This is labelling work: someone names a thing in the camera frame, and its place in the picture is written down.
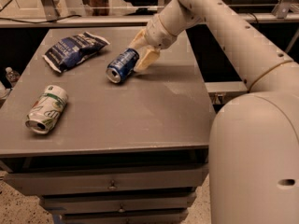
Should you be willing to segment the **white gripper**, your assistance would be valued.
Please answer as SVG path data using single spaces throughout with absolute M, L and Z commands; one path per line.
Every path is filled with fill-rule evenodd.
M 146 70 L 160 57 L 160 49 L 168 49 L 176 40 L 177 37 L 164 28 L 160 16 L 154 15 L 145 30 L 141 29 L 129 44 L 129 48 L 137 49 L 139 54 L 134 71 Z

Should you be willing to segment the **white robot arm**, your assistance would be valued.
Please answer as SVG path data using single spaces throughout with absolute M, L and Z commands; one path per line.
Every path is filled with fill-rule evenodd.
M 299 64 L 222 0 L 172 0 L 131 46 L 142 71 L 204 22 L 247 87 L 214 118 L 212 224 L 299 224 Z

